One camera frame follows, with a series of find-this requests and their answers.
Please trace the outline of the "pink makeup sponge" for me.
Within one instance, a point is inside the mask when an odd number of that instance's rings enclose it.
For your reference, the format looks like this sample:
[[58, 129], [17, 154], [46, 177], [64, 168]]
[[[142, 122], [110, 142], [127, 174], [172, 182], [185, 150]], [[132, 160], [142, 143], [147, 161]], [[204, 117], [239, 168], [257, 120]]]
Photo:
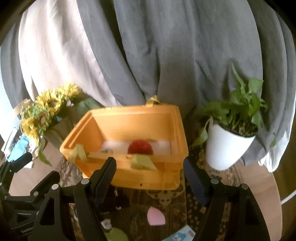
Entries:
[[150, 226], [162, 226], [166, 224], [164, 214], [152, 206], [147, 211], [147, 221]]

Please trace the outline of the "black red plush mouse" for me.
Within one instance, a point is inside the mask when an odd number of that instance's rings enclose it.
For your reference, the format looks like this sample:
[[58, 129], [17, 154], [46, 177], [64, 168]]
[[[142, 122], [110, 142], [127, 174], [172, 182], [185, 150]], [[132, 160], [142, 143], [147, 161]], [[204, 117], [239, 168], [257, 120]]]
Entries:
[[144, 140], [135, 140], [128, 146], [128, 154], [153, 155], [154, 151], [149, 142]]

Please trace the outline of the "light green soft sponge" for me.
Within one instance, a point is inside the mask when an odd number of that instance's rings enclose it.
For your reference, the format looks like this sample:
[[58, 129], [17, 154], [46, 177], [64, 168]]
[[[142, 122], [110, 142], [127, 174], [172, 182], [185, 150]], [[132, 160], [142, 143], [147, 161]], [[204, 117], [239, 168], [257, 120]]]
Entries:
[[108, 241], [129, 241], [128, 236], [119, 228], [112, 227], [105, 232]]

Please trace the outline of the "patterned brown rug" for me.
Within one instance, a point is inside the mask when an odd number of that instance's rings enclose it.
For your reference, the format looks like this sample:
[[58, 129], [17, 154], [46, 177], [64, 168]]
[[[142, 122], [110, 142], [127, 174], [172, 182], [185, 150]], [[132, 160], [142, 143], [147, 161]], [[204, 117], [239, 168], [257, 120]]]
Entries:
[[[203, 150], [190, 150], [190, 157], [197, 161], [199, 168], [206, 170], [211, 178], [216, 178], [223, 184], [239, 186], [241, 180], [235, 166], [226, 171], [216, 171], [205, 162]], [[82, 172], [73, 164], [62, 158], [55, 171], [60, 174], [62, 187], [74, 186], [81, 181]], [[206, 212], [192, 192], [192, 189], [180, 173], [181, 182], [177, 189], [170, 191], [138, 190], [110, 186], [111, 190], [118, 195], [119, 204], [115, 207], [115, 200], [111, 201], [111, 209], [102, 214], [103, 218], [111, 220], [111, 225], [122, 230], [128, 240], [163, 240], [177, 232], [186, 225], [198, 233], [201, 221]], [[166, 224], [150, 226], [147, 221], [147, 211], [154, 207], [165, 216]], [[78, 222], [74, 204], [69, 204], [73, 229], [76, 240], [84, 240]], [[216, 240], [224, 240], [228, 227], [230, 204], [226, 204], [223, 211], [222, 221]]]

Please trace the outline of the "blue white tissue pack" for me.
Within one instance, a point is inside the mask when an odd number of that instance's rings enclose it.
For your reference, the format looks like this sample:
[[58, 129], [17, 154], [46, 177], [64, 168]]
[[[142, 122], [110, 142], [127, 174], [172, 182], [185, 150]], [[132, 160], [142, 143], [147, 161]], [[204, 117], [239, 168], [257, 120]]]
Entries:
[[192, 241], [195, 234], [196, 233], [188, 225], [186, 225], [169, 237], [165, 238], [163, 241]]

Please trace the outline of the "grey ribbed vase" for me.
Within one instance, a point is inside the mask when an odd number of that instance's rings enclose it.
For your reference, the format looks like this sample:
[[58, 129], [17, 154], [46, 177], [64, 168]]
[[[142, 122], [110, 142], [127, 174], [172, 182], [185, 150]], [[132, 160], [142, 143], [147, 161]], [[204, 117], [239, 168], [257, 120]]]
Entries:
[[60, 146], [74, 128], [73, 120], [69, 116], [55, 120], [45, 131], [45, 139], [48, 140], [55, 148], [60, 149]]

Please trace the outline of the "blue cloth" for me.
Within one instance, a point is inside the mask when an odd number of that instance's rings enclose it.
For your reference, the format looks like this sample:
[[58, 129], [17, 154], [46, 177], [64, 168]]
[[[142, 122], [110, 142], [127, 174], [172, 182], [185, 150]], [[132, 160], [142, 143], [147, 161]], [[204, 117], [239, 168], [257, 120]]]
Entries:
[[21, 136], [21, 138], [18, 140], [18, 142], [13, 147], [7, 161], [15, 161], [19, 157], [21, 157], [24, 153], [26, 153], [27, 146], [29, 144], [29, 139], [26, 136]]

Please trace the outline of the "white plant pot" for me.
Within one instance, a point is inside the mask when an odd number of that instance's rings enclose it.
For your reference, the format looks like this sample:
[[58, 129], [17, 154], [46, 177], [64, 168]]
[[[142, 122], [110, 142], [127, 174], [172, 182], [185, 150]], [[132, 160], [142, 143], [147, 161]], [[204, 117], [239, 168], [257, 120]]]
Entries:
[[255, 137], [242, 137], [209, 120], [205, 157], [215, 170], [224, 171], [234, 165], [247, 151]]

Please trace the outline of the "orange plastic storage box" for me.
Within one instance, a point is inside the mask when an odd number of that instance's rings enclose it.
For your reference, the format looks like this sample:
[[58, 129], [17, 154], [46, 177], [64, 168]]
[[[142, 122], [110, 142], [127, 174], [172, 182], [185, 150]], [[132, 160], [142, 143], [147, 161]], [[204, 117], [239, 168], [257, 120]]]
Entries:
[[113, 157], [114, 186], [173, 190], [180, 185], [188, 147], [179, 108], [149, 104], [88, 111], [60, 152], [86, 177]]

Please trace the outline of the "sunflower bouquet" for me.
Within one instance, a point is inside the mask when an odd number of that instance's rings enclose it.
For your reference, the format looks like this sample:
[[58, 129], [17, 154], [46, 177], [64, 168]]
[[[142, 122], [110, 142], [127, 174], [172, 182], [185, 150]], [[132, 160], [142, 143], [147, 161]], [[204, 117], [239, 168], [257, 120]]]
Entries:
[[43, 91], [34, 101], [26, 100], [21, 107], [21, 132], [35, 142], [39, 160], [52, 166], [41, 148], [41, 138], [48, 135], [62, 121], [73, 122], [71, 113], [84, 115], [91, 109], [103, 107], [97, 100], [74, 83]]

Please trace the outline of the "green potted plant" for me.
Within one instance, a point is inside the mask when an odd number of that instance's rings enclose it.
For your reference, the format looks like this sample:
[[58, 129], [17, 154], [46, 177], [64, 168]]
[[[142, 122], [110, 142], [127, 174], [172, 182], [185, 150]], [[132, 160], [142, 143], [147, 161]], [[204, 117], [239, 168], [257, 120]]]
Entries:
[[235, 135], [254, 137], [263, 126], [261, 111], [268, 109], [265, 100], [258, 95], [262, 91], [264, 81], [252, 77], [245, 82], [233, 64], [231, 69], [237, 87], [230, 92], [229, 99], [209, 102], [197, 111], [197, 116], [212, 118], [222, 129]]

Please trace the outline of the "grey curtain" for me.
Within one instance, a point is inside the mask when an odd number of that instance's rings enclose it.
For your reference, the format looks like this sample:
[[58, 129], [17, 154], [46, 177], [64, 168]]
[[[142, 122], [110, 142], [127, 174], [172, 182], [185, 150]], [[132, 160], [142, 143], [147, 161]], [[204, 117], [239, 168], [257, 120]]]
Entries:
[[242, 156], [275, 171], [295, 116], [295, 44], [265, 1], [1, 1], [4, 111], [73, 82], [104, 106], [152, 96], [188, 118], [263, 80], [268, 109]]

